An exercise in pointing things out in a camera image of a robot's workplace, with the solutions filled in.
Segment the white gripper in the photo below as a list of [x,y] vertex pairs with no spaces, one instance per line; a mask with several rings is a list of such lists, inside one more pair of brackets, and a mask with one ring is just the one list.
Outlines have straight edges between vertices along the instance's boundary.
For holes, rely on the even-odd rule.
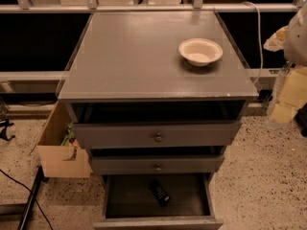
[[[264,49],[277,52],[284,49],[285,34],[288,27],[278,29],[264,43]],[[298,110],[307,104],[307,67],[296,65],[291,68],[288,62],[275,80],[272,100],[269,103],[267,125],[271,129],[286,126]]]

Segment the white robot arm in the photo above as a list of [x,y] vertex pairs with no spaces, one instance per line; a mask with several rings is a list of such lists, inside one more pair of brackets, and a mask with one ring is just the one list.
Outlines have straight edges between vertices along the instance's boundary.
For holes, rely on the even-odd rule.
[[267,114],[268,127],[282,128],[307,104],[307,5],[289,24],[266,40],[264,48],[282,50],[288,64],[276,78]]

